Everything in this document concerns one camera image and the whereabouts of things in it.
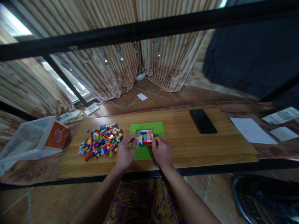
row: orange label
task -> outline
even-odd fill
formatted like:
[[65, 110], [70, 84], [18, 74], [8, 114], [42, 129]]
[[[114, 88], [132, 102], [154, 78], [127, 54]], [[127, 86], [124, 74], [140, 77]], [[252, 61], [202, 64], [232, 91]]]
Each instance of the orange label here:
[[54, 148], [63, 148], [66, 137], [68, 136], [69, 129], [61, 124], [54, 122], [49, 137], [45, 146]]

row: brick wall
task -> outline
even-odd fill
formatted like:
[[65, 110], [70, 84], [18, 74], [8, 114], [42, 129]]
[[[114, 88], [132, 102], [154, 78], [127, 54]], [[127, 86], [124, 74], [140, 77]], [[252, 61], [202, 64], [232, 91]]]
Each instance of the brick wall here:
[[204, 75], [203, 71], [203, 63], [205, 60], [206, 56], [206, 50], [208, 48], [208, 45], [210, 44], [211, 37], [214, 33], [214, 29], [208, 30], [206, 33], [206, 39], [204, 40], [204, 43], [202, 45], [202, 48], [198, 54], [198, 57], [196, 59], [196, 62], [193, 64], [192, 69], [189, 73], [189, 77], [187, 80], [187, 84], [199, 88], [204, 88], [204, 89], [210, 89], [210, 90], [215, 90], [218, 92], [222, 93], [229, 93], [235, 96], [244, 96], [250, 99], [258, 100], [256, 96], [244, 93], [242, 91], [236, 90], [236, 89], [231, 89], [227, 88], [225, 86], [221, 86], [218, 84], [214, 84], [210, 82]]

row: black phone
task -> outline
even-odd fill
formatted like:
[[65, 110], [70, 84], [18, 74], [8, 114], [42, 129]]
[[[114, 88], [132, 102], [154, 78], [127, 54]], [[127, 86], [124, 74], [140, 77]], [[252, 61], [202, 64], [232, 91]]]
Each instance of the black phone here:
[[193, 120], [201, 134], [216, 134], [217, 130], [204, 110], [191, 110]]

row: hand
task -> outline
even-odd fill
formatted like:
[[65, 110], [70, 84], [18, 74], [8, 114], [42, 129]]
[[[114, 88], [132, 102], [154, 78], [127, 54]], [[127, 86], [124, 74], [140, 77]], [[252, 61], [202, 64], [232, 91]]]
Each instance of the hand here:
[[137, 139], [135, 138], [136, 136], [136, 134], [129, 135], [125, 137], [118, 145], [116, 167], [120, 168], [121, 170], [125, 171], [134, 159], [137, 146]]
[[166, 139], [161, 137], [154, 137], [153, 139], [153, 155], [155, 161], [161, 169], [171, 166], [171, 146]]

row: black fabric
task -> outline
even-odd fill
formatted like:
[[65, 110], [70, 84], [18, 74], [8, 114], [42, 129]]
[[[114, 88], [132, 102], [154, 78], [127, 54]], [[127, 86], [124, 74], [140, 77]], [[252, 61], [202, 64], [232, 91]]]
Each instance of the black fabric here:
[[[228, 0], [226, 7], [256, 2]], [[216, 29], [203, 70], [216, 84], [263, 98], [299, 73], [299, 17]], [[299, 109], [299, 85], [273, 102]]]

